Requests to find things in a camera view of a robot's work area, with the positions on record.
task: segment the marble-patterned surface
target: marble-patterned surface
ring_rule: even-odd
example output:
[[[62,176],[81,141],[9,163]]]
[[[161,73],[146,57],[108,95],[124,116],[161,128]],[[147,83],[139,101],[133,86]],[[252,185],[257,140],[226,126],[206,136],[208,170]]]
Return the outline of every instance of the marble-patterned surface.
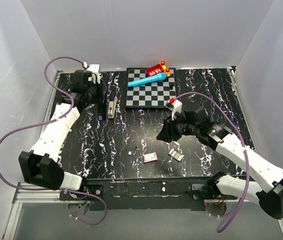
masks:
[[[156,140],[169,112],[166,109],[125,109],[127,72],[102,72],[101,76],[107,95],[112,91],[117,93],[115,118],[98,121],[97,106],[94,105],[82,112],[60,151],[59,164],[65,171],[90,179],[199,177],[211,176],[218,171],[243,173],[227,158],[200,144],[194,136],[183,136],[170,144]],[[62,73],[58,86],[65,88],[71,78],[72,74]],[[246,144],[253,147],[227,69],[176,70],[177,95],[189,91],[206,94],[221,105],[240,129]],[[194,110],[203,104],[214,121],[225,123],[219,110],[202,97],[186,97],[182,102],[185,110]],[[184,155],[181,162],[168,156],[171,148]],[[143,155],[154,152],[158,160],[144,163]]]

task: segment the checkered board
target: checkered board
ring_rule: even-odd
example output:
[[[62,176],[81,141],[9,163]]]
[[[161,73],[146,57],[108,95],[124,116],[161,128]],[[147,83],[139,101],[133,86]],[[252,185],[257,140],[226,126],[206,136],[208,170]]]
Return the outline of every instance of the checkered board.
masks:
[[[170,69],[170,77],[164,81],[150,82],[140,86],[128,87],[128,83],[146,78],[145,68],[127,68],[126,108],[165,108],[166,102],[176,98],[175,69]]]

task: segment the red toy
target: red toy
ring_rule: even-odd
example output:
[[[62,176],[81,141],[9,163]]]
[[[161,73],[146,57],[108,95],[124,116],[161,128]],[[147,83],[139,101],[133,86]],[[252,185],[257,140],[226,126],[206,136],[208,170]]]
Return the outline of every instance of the red toy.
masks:
[[[170,77],[170,68],[165,66],[165,61],[161,61],[159,64],[146,69],[147,77],[154,76],[159,73],[165,73],[167,77]]]

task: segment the purple cable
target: purple cable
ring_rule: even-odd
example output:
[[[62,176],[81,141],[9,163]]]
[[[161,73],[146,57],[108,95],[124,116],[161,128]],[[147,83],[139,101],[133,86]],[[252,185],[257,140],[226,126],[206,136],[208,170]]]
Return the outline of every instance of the purple cable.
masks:
[[[79,216],[76,216],[76,215],[74,215],[74,214],[70,214],[72,217],[74,217],[75,219],[78,219],[78,220],[80,220],[80,221],[82,221],[82,222],[84,222],[84,223],[86,223],[86,224],[88,224],[88,225],[91,225],[91,226],[96,226],[96,225],[100,224],[102,221],[104,221],[104,219],[105,219],[106,216],[107,216],[108,210],[107,210],[106,202],[105,202],[103,199],[101,199],[99,196],[95,196],[95,195],[93,195],[93,194],[86,193],[86,192],[74,191],[74,190],[69,190],[69,189],[67,189],[66,191],[67,191],[67,192],[70,192],[70,193],[73,193],[73,194],[80,194],[80,195],[86,195],[86,196],[88,196],[88,197],[93,197],[93,198],[95,198],[95,199],[101,201],[102,204],[103,204],[103,206],[104,206],[104,208],[105,208],[105,213],[104,213],[102,219],[99,220],[98,222],[89,222],[89,221],[87,221],[87,220],[85,220],[85,219],[83,219],[83,218],[81,218],[81,217],[79,217]]]
[[[76,58],[74,58],[74,57],[71,57],[71,56],[59,56],[59,57],[56,57],[56,58],[53,58],[52,60],[50,60],[50,61],[46,64],[46,66],[45,66],[45,68],[44,68],[44,71],[43,71],[43,74],[44,74],[44,76],[45,76],[45,79],[46,79],[46,81],[49,83],[49,85],[51,85],[54,89],[56,89],[57,91],[61,92],[62,94],[66,95],[67,97],[70,98],[70,101],[71,101],[71,103],[70,103],[70,108],[69,108],[63,115],[61,115],[61,116],[59,116],[58,118],[55,118],[55,119],[53,119],[53,120],[49,120],[49,121],[41,122],[41,123],[37,123],[37,124],[32,124],[32,125],[28,125],[28,126],[23,126],[23,127],[17,128],[17,129],[15,129],[15,130],[13,130],[13,131],[10,131],[10,132],[6,133],[6,134],[0,139],[0,145],[2,144],[2,142],[3,142],[8,136],[10,136],[10,135],[12,135],[12,134],[14,134],[14,133],[17,133],[17,132],[20,132],[20,131],[26,130],[26,129],[32,129],[32,128],[35,128],[35,127],[39,127],[39,126],[43,126],[43,125],[55,123],[55,122],[58,121],[58,119],[61,119],[61,118],[65,117],[65,116],[72,110],[72,108],[74,107],[74,98],[73,98],[69,93],[67,93],[66,91],[64,91],[64,90],[60,89],[59,87],[55,86],[55,84],[52,83],[52,82],[49,80],[48,76],[47,76],[47,69],[48,69],[48,67],[52,64],[52,62],[54,62],[54,61],[56,61],[56,60],[58,60],[58,59],[71,59],[71,60],[74,60],[74,61],[76,61],[76,62],[79,62],[79,63],[82,64],[82,65],[84,64],[84,62],[81,61],[81,60],[78,60],[78,59],[76,59]],[[13,188],[15,188],[15,189],[28,190],[28,191],[42,191],[42,190],[46,190],[46,189],[47,189],[47,188],[43,188],[43,187],[41,187],[41,188],[30,188],[30,187],[23,187],[23,186],[14,185],[14,184],[12,184],[11,182],[7,181],[6,178],[4,178],[4,176],[3,176],[2,173],[1,173],[1,171],[0,171],[0,179],[1,179],[5,184],[7,184],[8,186],[11,186],[11,187],[13,187]],[[78,219],[80,219],[81,221],[83,221],[83,222],[85,222],[85,223],[87,223],[87,224],[89,224],[89,225],[93,225],[93,226],[100,224],[100,223],[105,219],[105,217],[106,217],[106,215],[107,215],[107,205],[106,205],[106,203],[104,202],[104,200],[102,200],[100,197],[95,196],[95,195],[92,195],[92,194],[89,194],[89,193],[79,192],[79,191],[73,191],[73,190],[69,190],[69,189],[67,189],[67,191],[68,191],[68,192],[71,192],[71,193],[76,193],[76,194],[81,194],[81,195],[87,195],[87,196],[89,196],[89,197],[93,197],[93,198],[95,198],[95,199],[98,199],[99,201],[102,202],[102,204],[103,204],[104,207],[105,207],[105,215],[104,215],[103,218],[102,218],[99,222],[97,222],[97,223],[90,223],[90,222],[88,222],[88,221],[86,221],[86,220],[84,220],[84,219],[82,219],[82,218],[79,218],[79,217],[78,217]]]
[[[206,96],[202,93],[191,91],[191,92],[186,92],[186,93],[179,95],[178,97],[175,98],[175,100],[178,100],[178,99],[180,99],[184,96],[187,96],[187,95],[199,95],[199,96],[202,96],[202,97],[208,99],[209,101],[211,101],[220,110],[220,112],[223,114],[223,116],[226,118],[226,120],[230,123],[232,128],[237,133],[237,136],[240,139],[241,145],[245,148],[245,142],[244,142],[243,136],[241,135],[241,132],[237,129],[237,127],[232,123],[232,121],[229,119],[229,117],[226,115],[226,113],[224,113],[222,108],[213,99],[211,99],[210,97],[208,97],[208,96]],[[241,209],[243,202],[245,200],[247,191],[248,191],[248,187],[249,187],[249,184],[250,184],[250,164],[249,164],[249,161],[248,161],[247,151],[244,150],[243,154],[245,156],[245,161],[246,161],[246,183],[245,183],[245,187],[244,187],[242,196],[239,199],[239,201],[237,202],[234,209],[230,213],[227,213],[225,215],[220,216],[220,217],[225,217],[225,218],[221,221],[221,223],[217,227],[217,233],[221,233],[222,231],[224,231],[229,226],[229,224],[231,224],[231,222],[233,221],[233,219],[235,218],[235,216],[237,215],[237,213]]]

